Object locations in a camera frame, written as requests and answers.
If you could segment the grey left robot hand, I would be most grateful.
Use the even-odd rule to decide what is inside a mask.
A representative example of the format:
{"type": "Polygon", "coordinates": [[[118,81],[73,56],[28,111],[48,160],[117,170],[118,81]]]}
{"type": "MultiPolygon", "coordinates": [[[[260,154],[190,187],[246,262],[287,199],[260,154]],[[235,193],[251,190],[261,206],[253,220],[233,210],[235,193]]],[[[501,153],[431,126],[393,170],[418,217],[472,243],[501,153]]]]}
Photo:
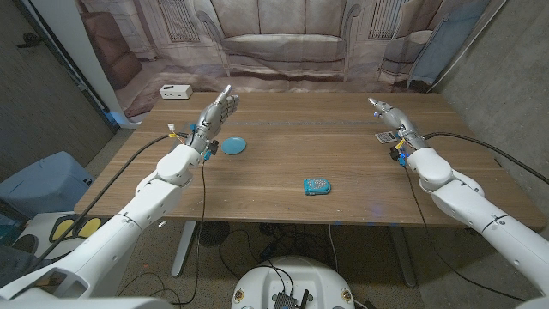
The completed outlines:
{"type": "Polygon", "coordinates": [[[200,114],[196,128],[184,143],[200,154],[209,152],[215,155],[219,143],[215,141],[221,125],[238,109],[239,96],[230,95],[232,86],[227,85],[213,103],[200,114]]]}

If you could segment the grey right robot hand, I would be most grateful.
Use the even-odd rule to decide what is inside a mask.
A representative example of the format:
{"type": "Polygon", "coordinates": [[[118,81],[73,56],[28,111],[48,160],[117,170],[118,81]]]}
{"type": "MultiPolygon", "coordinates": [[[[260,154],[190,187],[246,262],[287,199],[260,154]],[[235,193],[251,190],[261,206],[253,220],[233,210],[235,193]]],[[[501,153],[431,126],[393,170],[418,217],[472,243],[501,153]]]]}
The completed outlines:
{"type": "Polygon", "coordinates": [[[407,152],[404,145],[407,144],[413,150],[427,148],[424,137],[420,135],[413,122],[398,108],[395,108],[387,102],[369,98],[368,101],[376,108],[375,117],[381,118],[386,125],[396,129],[399,143],[390,150],[391,158],[398,160],[401,164],[407,158],[407,152]]]}

